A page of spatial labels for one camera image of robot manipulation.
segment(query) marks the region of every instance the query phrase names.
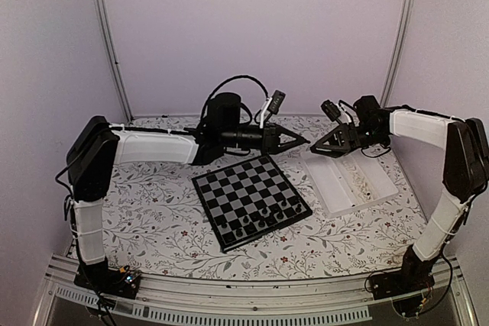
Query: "chessboard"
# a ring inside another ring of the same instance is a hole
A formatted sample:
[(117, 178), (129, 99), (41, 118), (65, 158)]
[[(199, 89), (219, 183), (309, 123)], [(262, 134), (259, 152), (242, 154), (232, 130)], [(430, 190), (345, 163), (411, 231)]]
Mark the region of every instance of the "chessboard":
[(224, 253), (313, 213), (269, 156), (192, 181)]

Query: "floral pattern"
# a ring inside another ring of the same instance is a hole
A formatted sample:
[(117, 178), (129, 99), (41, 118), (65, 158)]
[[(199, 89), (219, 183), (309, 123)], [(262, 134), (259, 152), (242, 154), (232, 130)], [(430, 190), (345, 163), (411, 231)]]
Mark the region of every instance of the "floral pattern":
[[(274, 121), (312, 142), (335, 126), (324, 117)], [(197, 122), (197, 118), (143, 118), (132, 124), (181, 130)], [(226, 254), (220, 251), (190, 179), (243, 158), (226, 156), (208, 166), (145, 162), (115, 167), (103, 208), (110, 264), (167, 276), (242, 280), (343, 276), (399, 266), (426, 220), (394, 155), (377, 159), (397, 185), (397, 197), (328, 219), (301, 167), (300, 153), (307, 147), (274, 160), (314, 214)]]

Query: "metal frame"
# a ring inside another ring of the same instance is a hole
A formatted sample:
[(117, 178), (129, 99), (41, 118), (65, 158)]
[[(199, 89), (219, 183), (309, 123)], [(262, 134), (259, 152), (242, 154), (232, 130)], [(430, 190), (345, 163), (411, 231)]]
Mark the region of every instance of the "metal frame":
[(406, 40), (407, 26), (410, 22), (413, 3), (414, 0), (403, 0), (402, 13), (399, 21), (399, 27), (397, 29), (396, 44), (392, 52), (392, 57), (390, 58), (387, 78), (381, 95), (382, 107), (387, 106), (390, 95), (392, 94), (392, 89), (397, 76), (397, 70), (399, 69), (400, 58), (403, 52), (404, 41)]
[[(478, 325), (458, 262), (454, 257), (450, 261), (454, 266), (452, 293), (461, 324)], [(46, 325), (55, 296), (96, 307), (94, 292), (73, 285), (77, 268), (75, 260), (53, 255), (33, 326)], [(433, 267), (433, 275), (436, 288), (446, 286), (449, 267), (444, 261), (438, 262)], [(112, 296), (107, 298), (117, 302), (113, 312), (118, 315), (164, 324), (351, 324), (371, 319), (369, 305), (391, 300), (375, 301), (372, 294), (364, 289), (366, 277), (367, 274), (361, 274), (323, 279), (245, 282), (143, 274), (141, 288), (134, 301)]]
[(102, 30), (102, 37), (104, 40), (105, 51), (108, 57), (108, 63), (111, 68), (112, 77), (114, 79), (115, 90), (121, 103), (122, 111), (126, 118), (126, 122), (134, 120), (131, 106), (129, 105), (129, 98), (125, 91), (124, 83), (122, 82), (121, 69), (119, 68), (119, 62), (115, 53), (114, 41), (108, 24), (107, 8), (105, 6), (105, 0), (94, 0), (97, 15), (99, 16), (99, 24)]

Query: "black chessboard frame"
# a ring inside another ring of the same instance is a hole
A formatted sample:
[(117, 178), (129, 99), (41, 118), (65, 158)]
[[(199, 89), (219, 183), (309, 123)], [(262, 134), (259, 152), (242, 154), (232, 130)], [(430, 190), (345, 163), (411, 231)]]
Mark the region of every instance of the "black chessboard frame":
[[(269, 170), (266, 171), (263, 167), (268, 166), (268, 164), (271, 164), (272, 169), (269, 168)], [(246, 172), (251, 169), (254, 170), (255, 174), (250, 177)], [(263, 177), (269, 176), (265, 174), (268, 172), (272, 172), (274, 176), (270, 177), (270, 179), (263, 180)], [(249, 183), (246, 181), (247, 179), (251, 184), (244, 186), (243, 182), (245, 182), (245, 184)], [(272, 231), (288, 227), (313, 214), (313, 211), (306, 204), (303, 197), (298, 193), (292, 183), (290, 183), (288, 178), (285, 177), (274, 160), (268, 155), (251, 158), (194, 177), (192, 178), (192, 182), (223, 253), (248, 244), (253, 240), (257, 240)], [(213, 182), (218, 182), (219, 186), (218, 183), (215, 183), (214, 188), (211, 189), (210, 185)], [(273, 195), (269, 195), (270, 190), (266, 190), (267, 194), (265, 195), (267, 195), (267, 201), (265, 201), (263, 197), (260, 199), (258, 198), (260, 190), (256, 189), (256, 187), (262, 187), (263, 185), (265, 186), (265, 189), (274, 187), (272, 191), (275, 191), (275, 194)], [(235, 192), (239, 189), (245, 189), (247, 194), (236, 195)], [(302, 206), (300, 212), (296, 212), (295, 208), (297, 208), (297, 206)], [(273, 212), (274, 215), (269, 215), (268, 218), (263, 218), (261, 211), (264, 209)], [(275, 218), (275, 215), (278, 215), (279, 212), (282, 213), (283, 220), (277, 220), (277, 218)], [(223, 219), (225, 215), (228, 215), (232, 219)], [(246, 222), (247, 224), (243, 224), (242, 218), (244, 216), (249, 217), (249, 222)], [(227, 226), (225, 230), (222, 229), (224, 221)], [(259, 221), (265, 221), (266, 225), (263, 228), (258, 229), (258, 226), (255, 224)], [(245, 235), (243, 235), (242, 238), (236, 238), (235, 236), (235, 233), (236, 231), (239, 231), (239, 228), (241, 229), (241, 232), (245, 232)]]

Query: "table surface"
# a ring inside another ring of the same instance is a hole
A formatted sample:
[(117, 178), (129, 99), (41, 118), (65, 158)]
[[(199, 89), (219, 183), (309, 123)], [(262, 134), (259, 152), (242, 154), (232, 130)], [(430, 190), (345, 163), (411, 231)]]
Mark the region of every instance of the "table surface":
[[(336, 126), (320, 116), (272, 121), (311, 142)], [(133, 125), (181, 130), (197, 122), (194, 117), (142, 118)], [(313, 215), (226, 254), (220, 251), (191, 178), (237, 163), (242, 157), (225, 156), (208, 166), (141, 162), (115, 167), (103, 208), (109, 263), (167, 276), (234, 280), (324, 278), (399, 266), (426, 219), (395, 156), (389, 153), (377, 159), (399, 189), (397, 197), (328, 219), (301, 167), (300, 154), (308, 146), (273, 159)]]

